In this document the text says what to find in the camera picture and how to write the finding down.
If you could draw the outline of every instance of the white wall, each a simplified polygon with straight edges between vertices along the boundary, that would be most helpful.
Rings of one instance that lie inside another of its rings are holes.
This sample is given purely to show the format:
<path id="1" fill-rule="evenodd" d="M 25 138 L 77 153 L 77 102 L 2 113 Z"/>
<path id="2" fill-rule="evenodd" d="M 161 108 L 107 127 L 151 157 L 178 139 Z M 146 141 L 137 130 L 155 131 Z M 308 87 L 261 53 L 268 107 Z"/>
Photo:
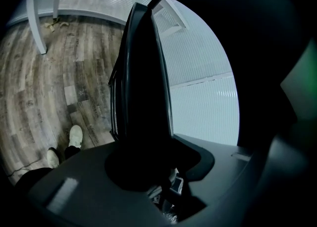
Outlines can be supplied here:
<path id="1" fill-rule="evenodd" d="M 189 28 L 164 38 L 170 86 L 231 72 L 227 55 L 210 27 L 193 11 L 175 1 Z"/>
<path id="2" fill-rule="evenodd" d="M 174 133 L 237 145 L 239 103 L 227 55 L 197 14 L 174 3 L 189 24 L 161 40 L 171 86 Z"/>
<path id="3" fill-rule="evenodd" d="M 18 7 L 13 12 L 10 21 L 15 21 L 19 18 L 26 17 L 26 0 L 21 0 Z"/>
<path id="4" fill-rule="evenodd" d="M 233 76 L 171 90 L 174 133 L 237 145 L 239 104 Z"/>

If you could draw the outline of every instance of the laminate floor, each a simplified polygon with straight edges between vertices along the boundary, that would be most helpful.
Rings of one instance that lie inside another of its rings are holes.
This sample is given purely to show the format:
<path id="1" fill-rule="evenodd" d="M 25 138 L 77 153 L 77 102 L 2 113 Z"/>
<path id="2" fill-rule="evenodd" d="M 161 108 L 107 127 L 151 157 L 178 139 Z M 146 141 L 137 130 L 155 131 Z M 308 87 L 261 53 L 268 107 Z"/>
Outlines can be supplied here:
<path id="1" fill-rule="evenodd" d="M 41 24 L 51 22 L 41 18 Z M 123 26 L 83 16 L 61 16 L 69 26 L 42 27 L 41 55 L 28 22 L 8 29 L 0 43 L 0 153 L 12 183 L 47 167 L 46 152 L 63 153 L 72 125 L 83 129 L 82 149 L 113 141 L 111 75 Z"/>

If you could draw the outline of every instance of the black pants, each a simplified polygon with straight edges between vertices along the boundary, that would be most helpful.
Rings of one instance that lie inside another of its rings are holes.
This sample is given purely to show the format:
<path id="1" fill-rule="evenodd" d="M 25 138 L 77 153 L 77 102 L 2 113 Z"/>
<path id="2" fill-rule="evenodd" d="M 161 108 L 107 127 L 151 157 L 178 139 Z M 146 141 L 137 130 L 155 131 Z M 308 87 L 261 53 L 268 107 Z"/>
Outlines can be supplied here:
<path id="1" fill-rule="evenodd" d="M 69 146 L 65 149 L 65 159 L 69 159 L 73 155 L 80 152 L 79 148 L 74 146 Z M 15 188 L 21 193 L 26 194 L 36 182 L 38 182 L 42 177 L 48 174 L 52 168 L 40 168 L 37 170 L 31 170 L 25 173 L 20 180 L 16 183 Z"/>

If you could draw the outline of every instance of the shoe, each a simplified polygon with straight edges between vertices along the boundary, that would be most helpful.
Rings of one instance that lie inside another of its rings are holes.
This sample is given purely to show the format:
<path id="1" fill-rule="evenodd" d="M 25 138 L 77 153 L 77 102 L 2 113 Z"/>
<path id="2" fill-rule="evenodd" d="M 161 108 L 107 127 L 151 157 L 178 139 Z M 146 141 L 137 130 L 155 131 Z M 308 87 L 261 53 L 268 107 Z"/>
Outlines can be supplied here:
<path id="1" fill-rule="evenodd" d="M 83 141 L 83 131 L 80 126 L 74 125 L 69 133 L 69 145 L 74 146 L 76 148 L 81 148 L 81 143 Z"/>
<path id="2" fill-rule="evenodd" d="M 49 148 L 47 155 L 46 155 L 46 158 L 48 160 L 48 164 L 49 164 L 50 168 L 54 169 L 57 166 L 59 166 L 59 159 L 58 159 L 58 156 L 56 154 L 56 149 Z"/>

